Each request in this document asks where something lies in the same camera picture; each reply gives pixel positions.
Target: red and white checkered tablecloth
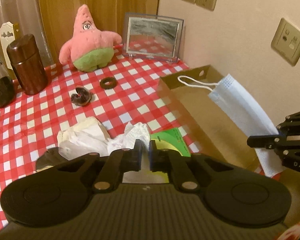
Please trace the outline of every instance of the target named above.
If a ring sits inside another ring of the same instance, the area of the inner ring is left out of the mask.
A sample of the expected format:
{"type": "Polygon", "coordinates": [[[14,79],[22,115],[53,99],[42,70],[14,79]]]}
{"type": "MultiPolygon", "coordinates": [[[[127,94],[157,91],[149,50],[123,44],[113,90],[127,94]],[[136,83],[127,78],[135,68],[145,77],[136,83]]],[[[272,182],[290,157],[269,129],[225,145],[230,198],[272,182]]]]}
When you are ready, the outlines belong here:
{"type": "MultiPolygon", "coordinates": [[[[108,67],[91,73],[77,71],[73,65],[46,68],[52,82],[34,96],[24,92],[0,109],[0,194],[12,181],[34,173],[35,161],[47,148],[57,145],[57,133],[85,117],[95,116],[114,138],[124,132],[127,122],[147,123],[152,132],[178,127],[191,151],[196,146],[173,114],[156,94],[159,76],[188,67],[183,62],[166,62],[122,56],[117,47],[108,67]],[[118,85],[103,90],[101,79],[114,76],[118,85]],[[85,107],[74,106],[70,95],[82,85],[94,95],[85,107]]],[[[0,229],[7,224],[0,206],[0,229]]]]}

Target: green plush shorts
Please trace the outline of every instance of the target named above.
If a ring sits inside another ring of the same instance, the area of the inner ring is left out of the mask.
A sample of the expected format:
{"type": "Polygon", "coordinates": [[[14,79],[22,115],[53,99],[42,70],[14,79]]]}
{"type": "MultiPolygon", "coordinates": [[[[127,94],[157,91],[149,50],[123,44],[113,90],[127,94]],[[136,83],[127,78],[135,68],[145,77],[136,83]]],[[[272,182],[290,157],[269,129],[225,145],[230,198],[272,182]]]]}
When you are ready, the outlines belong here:
{"type": "Polygon", "coordinates": [[[91,72],[105,67],[112,60],[113,55],[113,48],[95,49],[75,60],[73,65],[80,71],[91,72]]]}

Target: patrick star plush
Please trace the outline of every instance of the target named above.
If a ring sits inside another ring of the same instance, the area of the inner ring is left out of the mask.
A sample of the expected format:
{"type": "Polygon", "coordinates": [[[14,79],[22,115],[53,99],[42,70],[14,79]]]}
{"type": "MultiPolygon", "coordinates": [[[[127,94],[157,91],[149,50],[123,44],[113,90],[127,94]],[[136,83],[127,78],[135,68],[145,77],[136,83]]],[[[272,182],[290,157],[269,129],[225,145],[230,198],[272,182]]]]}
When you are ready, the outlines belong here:
{"type": "Polygon", "coordinates": [[[118,33],[97,29],[88,6],[84,4],[75,17],[72,39],[60,50],[59,61],[64,65],[72,61],[80,71],[94,71],[111,61],[113,46],[121,42],[122,38],[118,33]]]}

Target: surgical mask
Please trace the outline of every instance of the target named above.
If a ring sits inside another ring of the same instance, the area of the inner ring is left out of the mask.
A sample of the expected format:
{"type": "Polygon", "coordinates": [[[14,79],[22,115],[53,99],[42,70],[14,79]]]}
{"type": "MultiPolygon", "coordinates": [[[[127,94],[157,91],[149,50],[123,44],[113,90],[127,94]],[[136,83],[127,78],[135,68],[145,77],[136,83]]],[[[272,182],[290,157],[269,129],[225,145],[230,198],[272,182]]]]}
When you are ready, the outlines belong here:
{"type": "MultiPolygon", "coordinates": [[[[228,115],[247,137],[278,134],[266,112],[230,74],[218,83],[204,83],[188,76],[179,76],[178,80],[186,86],[211,91],[208,95],[209,98],[228,115]],[[190,79],[195,84],[188,84],[185,79],[190,79]]],[[[283,171],[281,160],[273,150],[263,148],[256,148],[255,150],[267,177],[272,177],[283,171]]]]}

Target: mask ear loop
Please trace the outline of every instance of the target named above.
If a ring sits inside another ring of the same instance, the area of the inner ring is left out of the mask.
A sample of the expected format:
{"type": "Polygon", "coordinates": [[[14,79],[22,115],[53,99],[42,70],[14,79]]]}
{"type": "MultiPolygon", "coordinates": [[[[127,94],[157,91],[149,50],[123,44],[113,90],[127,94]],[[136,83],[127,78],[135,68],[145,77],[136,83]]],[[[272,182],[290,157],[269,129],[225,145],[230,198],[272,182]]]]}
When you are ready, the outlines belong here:
{"type": "Polygon", "coordinates": [[[180,83],[182,83],[182,84],[188,86],[188,87],[193,87],[193,88],[204,88],[204,89],[207,89],[207,90],[209,90],[209,91],[211,91],[211,92],[212,92],[213,89],[210,88],[210,87],[208,87],[208,86],[217,86],[217,85],[219,84],[219,83],[204,83],[204,82],[200,82],[200,81],[195,80],[195,79],[193,79],[193,78],[191,78],[191,77],[188,77],[188,76],[178,76],[178,81],[179,81],[180,83]],[[190,80],[192,80],[192,81],[194,81],[194,82],[196,82],[196,83],[198,83],[198,84],[200,84],[200,85],[192,85],[192,84],[188,84],[187,82],[182,81],[180,78],[188,78],[188,79],[190,79],[190,80]]]}

